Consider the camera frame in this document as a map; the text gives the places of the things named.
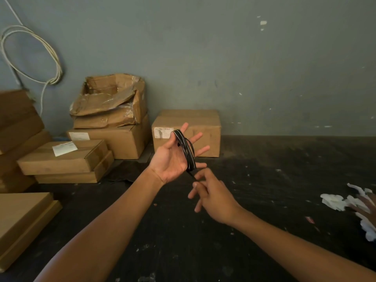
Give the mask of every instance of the palm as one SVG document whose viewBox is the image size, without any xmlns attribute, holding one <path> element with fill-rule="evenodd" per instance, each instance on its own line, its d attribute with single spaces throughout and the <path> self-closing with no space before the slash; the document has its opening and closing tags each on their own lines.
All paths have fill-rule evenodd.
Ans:
<svg viewBox="0 0 376 282">
<path fill-rule="evenodd" d="M 188 124 L 185 123 L 181 127 L 181 132 L 185 132 Z M 193 136 L 190 141 L 192 143 L 202 137 L 202 133 L 198 133 Z M 200 155 L 209 150 L 209 146 L 203 147 L 197 151 L 196 155 Z M 196 163 L 197 168 L 206 167 L 206 163 Z M 177 146 L 175 134 L 172 132 L 170 140 L 164 145 L 159 147 L 150 162 L 149 168 L 151 168 L 164 183 L 171 182 L 178 178 L 186 169 L 187 161 L 181 147 Z"/>
</svg>

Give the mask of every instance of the hanging cable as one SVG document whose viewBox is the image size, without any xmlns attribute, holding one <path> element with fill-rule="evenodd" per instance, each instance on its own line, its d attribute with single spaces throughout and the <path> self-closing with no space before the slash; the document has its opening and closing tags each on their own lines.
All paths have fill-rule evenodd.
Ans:
<svg viewBox="0 0 376 282">
<path fill-rule="evenodd" d="M 190 176 L 194 178 L 191 174 L 191 171 L 196 169 L 196 163 L 194 161 L 194 148 L 193 144 L 189 141 L 189 139 L 185 138 L 183 133 L 180 130 L 174 130 L 174 134 L 178 141 L 178 146 L 182 147 L 182 151 L 184 153 L 185 159 L 187 160 L 187 169 L 186 171 Z"/>
<path fill-rule="evenodd" d="M 13 15 L 15 16 L 15 18 L 17 19 L 17 21 L 20 24 L 19 25 L 11 25 L 11 26 L 5 28 L 5 30 L 3 30 L 2 34 L 0 35 L 0 48 L 1 48 L 1 52 L 2 52 L 2 54 L 4 56 L 5 61 L 7 62 L 7 64 L 13 70 L 15 70 L 18 73 L 24 75 L 26 78 L 28 78 L 30 80 L 33 80 L 35 82 L 44 84 L 42 92 L 41 92 L 41 99 L 40 99 L 41 110 L 40 110 L 39 114 L 41 116 L 42 113 L 43 113 L 43 96 L 44 96 L 44 91 L 45 91 L 47 85 L 55 85 L 55 84 L 57 84 L 61 80 L 61 78 L 63 76 L 63 70 L 61 68 L 59 57 L 58 57 L 56 51 L 49 45 L 48 42 L 46 42 L 43 38 L 41 38 L 40 36 L 38 36 L 37 34 L 35 34 L 31 29 L 29 29 L 29 28 L 27 28 L 27 27 L 25 27 L 23 25 L 23 23 L 21 22 L 20 18 L 18 17 L 18 15 L 16 14 L 16 12 L 12 8 L 11 4 L 9 4 L 8 0 L 4 0 L 4 2 L 8 5 L 9 9 L 12 11 Z M 21 70 L 19 70 L 16 66 L 14 66 L 14 64 L 9 60 L 8 55 L 7 55 L 6 51 L 5 51 L 5 41 L 6 41 L 6 39 L 10 35 L 12 35 L 14 33 L 28 33 L 32 37 L 36 38 L 37 40 L 39 40 L 42 43 L 42 45 L 45 47 L 45 49 L 47 50 L 47 52 L 50 54 L 50 56 L 52 57 L 52 59 L 55 62 L 55 65 L 56 65 L 56 73 L 55 73 L 55 76 L 53 78 L 51 78 L 51 79 L 49 79 L 47 81 L 36 80 L 33 77 L 31 77 L 31 76 L 27 75 L 26 73 L 22 72 Z"/>
</svg>

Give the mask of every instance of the cardboard box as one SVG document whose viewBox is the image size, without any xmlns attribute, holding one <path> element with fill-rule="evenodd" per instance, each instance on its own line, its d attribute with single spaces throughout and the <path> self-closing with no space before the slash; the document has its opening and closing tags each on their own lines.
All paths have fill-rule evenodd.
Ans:
<svg viewBox="0 0 376 282">
<path fill-rule="evenodd" d="M 60 210 L 49 193 L 0 194 L 0 273 Z"/>
<path fill-rule="evenodd" d="M 193 144 L 194 150 L 210 145 L 210 150 L 200 156 L 218 157 L 221 145 L 221 122 L 216 110 L 162 110 L 152 125 L 154 150 L 170 138 L 171 131 L 189 123 L 184 136 L 203 133 L 202 138 Z"/>
<path fill-rule="evenodd" d="M 87 77 L 70 113 L 75 116 L 74 128 L 141 123 L 147 114 L 145 81 L 129 74 Z"/>
<path fill-rule="evenodd" d="M 75 151 L 55 156 L 53 146 L 67 141 L 48 142 L 35 151 L 17 160 L 23 174 L 44 175 L 91 172 L 107 155 L 103 140 L 74 141 Z"/>
<path fill-rule="evenodd" d="M 34 183 L 35 178 L 24 175 L 17 166 L 15 170 L 0 177 L 0 193 L 22 193 Z"/>
<path fill-rule="evenodd" d="M 95 128 L 71 129 L 68 137 L 75 140 L 103 139 L 108 149 L 114 154 L 115 159 L 138 159 L 150 141 L 151 131 L 148 115 L 137 125 Z"/>
<path fill-rule="evenodd" d="M 6 154 L 0 155 L 0 177 L 18 168 L 18 159 L 50 141 L 52 137 L 49 132 L 42 130 Z"/>
<path fill-rule="evenodd" d="M 92 172 L 71 174 L 35 175 L 38 183 L 98 183 L 114 162 L 112 151 L 109 151 Z"/>
<path fill-rule="evenodd" d="M 4 154 L 44 128 L 26 90 L 0 93 L 0 154 Z"/>
</svg>

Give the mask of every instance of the black strap with white stripe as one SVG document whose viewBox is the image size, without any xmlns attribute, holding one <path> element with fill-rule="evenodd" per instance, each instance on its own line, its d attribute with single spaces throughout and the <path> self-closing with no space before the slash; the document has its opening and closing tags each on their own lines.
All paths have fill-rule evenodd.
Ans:
<svg viewBox="0 0 376 282">
<path fill-rule="evenodd" d="M 187 169 L 186 171 L 193 177 L 191 171 L 196 169 L 196 163 L 194 162 L 194 148 L 193 144 L 189 139 L 185 138 L 183 133 L 180 130 L 174 130 L 174 134 L 178 141 L 178 146 L 182 147 L 185 159 L 187 160 Z"/>
</svg>

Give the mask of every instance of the black table surface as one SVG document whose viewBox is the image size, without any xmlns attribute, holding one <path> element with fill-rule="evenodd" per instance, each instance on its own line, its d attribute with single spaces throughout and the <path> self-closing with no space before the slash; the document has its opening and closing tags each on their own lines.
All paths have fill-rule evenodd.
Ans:
<svg viewBox="0 0 376 282">
<path fill-rule="evenodd" d="M 223 136 L 221 156 L 200 161 L 258 217 L 376 271 L 375 244 L 365 239 L 360 220 L 350 210 L 328 208 L 320 198 L 322 193 L 355 195 L 347 183 L 376 192 L 376 138 Z M 127 190 L 130 182 L 123 179 L 145 166 L 135 164 L 124 162 L 123 169 L 113 170 L 117 174 L 97 184 L 29 188 L 53 192 L 63 210 L 0 274 L 0 282 L 33 281 L 74 235 Z M 197 199 L 187 199 L 191 184 L 183 174 L 162 188 L 107 281 L 295 281 L 242 233 L 205 211 L 196 214 Z"/>
</svg>

